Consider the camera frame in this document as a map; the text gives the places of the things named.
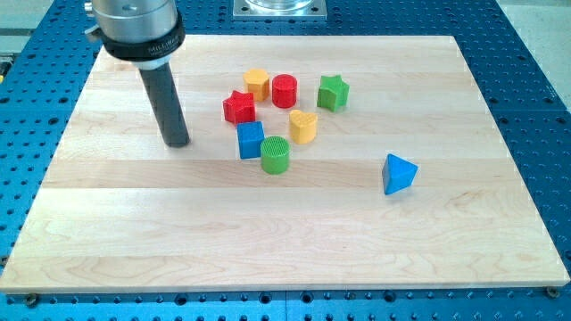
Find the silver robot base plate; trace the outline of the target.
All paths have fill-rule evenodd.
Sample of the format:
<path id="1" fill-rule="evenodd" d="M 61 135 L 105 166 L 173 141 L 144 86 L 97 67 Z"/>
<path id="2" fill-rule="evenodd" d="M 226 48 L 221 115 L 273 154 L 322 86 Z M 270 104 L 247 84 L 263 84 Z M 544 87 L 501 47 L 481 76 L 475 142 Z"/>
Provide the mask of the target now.
<path id="1" fill-rule="evenodd" d="M 326 0 L 234 0 L 234 21 L 323 21 Z"/>

